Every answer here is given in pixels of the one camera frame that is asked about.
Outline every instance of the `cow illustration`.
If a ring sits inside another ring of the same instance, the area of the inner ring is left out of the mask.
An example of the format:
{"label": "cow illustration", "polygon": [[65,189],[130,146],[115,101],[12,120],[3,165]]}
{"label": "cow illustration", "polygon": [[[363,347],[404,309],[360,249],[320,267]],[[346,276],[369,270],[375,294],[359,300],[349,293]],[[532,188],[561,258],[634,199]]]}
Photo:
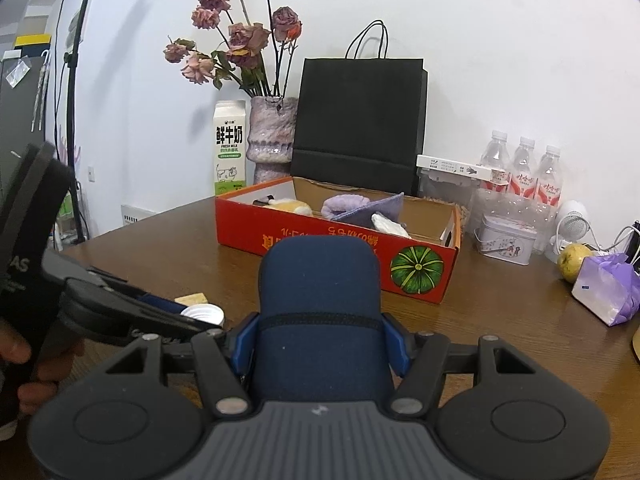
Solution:
{"label": "cow illustration", "polygon": [[235,166],[228,168],[228,170],[219,170],[219,164],[216,165],[216,174],[218,176],[218,181],[223,182],[225,180],[233,180],[238,174],[238,169]]}

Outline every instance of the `milk carton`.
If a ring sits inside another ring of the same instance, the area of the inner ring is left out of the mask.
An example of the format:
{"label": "milk carton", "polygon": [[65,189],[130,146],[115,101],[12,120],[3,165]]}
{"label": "milk carton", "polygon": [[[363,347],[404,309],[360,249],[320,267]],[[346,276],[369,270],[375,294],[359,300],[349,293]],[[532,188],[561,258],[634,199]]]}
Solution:
{"label": "milk carton", "polygon": [[216,195],[246,186],[246,102],[218,101],[213,181]]}

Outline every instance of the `human hand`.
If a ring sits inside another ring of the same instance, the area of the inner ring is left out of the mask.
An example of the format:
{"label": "human hand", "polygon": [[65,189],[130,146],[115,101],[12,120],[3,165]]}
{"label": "human hand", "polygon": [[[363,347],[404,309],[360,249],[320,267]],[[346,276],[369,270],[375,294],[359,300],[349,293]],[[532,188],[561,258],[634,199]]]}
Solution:
{"label": "human hand", "polygon": [[[38,363],[36,378],[38,382],[23,384],[18,388],[20,411],[33,415],[41,405],[58,392],[58,382],[71,373],[74,356],[84,354],[84,340],[80,340],[69,350]],[[31,347],[4,319],[0,318],[0,360],[14,364],[24,364],[31,358]]]}

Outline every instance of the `small white fan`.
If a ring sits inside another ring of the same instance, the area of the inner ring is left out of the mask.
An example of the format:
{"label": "small white fan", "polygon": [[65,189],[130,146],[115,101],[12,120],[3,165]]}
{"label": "small white fan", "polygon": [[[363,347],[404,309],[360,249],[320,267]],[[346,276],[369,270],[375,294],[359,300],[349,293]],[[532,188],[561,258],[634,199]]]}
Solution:
{"label": "small white fan", "polygon": [[591,229],[587,208],[577,200],[562,202],[556,214],[556,234],[549,240],[545,254],[556,263],[562,250],[577,242]]}

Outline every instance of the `red cardboard box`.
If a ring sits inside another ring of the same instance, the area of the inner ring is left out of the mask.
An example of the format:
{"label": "red cardboard box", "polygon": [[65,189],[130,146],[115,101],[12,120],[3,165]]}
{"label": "red cardboard box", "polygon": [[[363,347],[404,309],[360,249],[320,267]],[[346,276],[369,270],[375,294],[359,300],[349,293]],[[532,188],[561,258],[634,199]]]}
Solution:
{"label": "red cardboard box", "polygon": [[[216,197],[218,241],[262,256],[287,236],[355,236],[366,241],[378,256],[384,290],[440,303],[460,250],[458,208],[405,196],[400,220],[413,238],[409,240],[322,218],[319,212],[324,201],[343,193],[356,193],[371,200],[390,196],[381,191],[321,184],[295,176],[258,184]],[[253,205],[267,195],[302,200],[311,206],[314,216]]]}

